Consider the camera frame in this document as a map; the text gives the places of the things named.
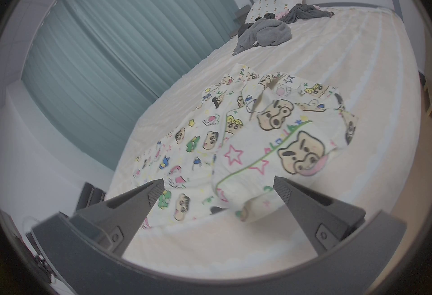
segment patterned pillow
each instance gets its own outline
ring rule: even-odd
[[[266,13],[278,14],[285,12],[303,0],[257,0],[247,14],[245,22],[255,22],[258,17],[264,17]]]

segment teal curtain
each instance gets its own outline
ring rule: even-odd
[[[22,80],[50,122],[115,169],[143,112],[229,40],[234,0],[58,0]]]

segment bed sheet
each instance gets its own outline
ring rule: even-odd
[[[106,198],[130,189],[135,158],[173,130],[201,92],[236,63],[339,87],[359,117],[355,138],[311,188],[366,210],[391,211],[413,163],[420,126],[417,65],[402,20],[386,9],[329,8],[290,24],[292,39],[232,56],[237,38],[179,79],[138,120]],[[123,258],[178,276],[229,279],[277,272],[316,256],[286,207],[252,223],[230,212],[175,226],[144,222]]]

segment gray towel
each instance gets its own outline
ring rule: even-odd
[[[295,22],[297,19],[311,19],[321,17],[332,17],[334,13],[317,10],[313,5],[297,4],[291,11],[280,18],[281,21],[287,24]]]
[[[290,40],[291,36],[291,29],[284,22],[262,18],[257,20],[239,37],[232,55],[252,48],[256,41],[258,41],[257,45],[266,47],[284,43]]]

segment wooden floor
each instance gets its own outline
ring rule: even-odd
[[[419,233],[432,204],[432,118],[426,115],[430,104],[429,98],[420,86],[418,89],[422,92],[420,137],[413,167],[392,211],[394,216],[407,222],[407,231],[393,258],[371,285],[370,290],[389,274],[406,253]]]

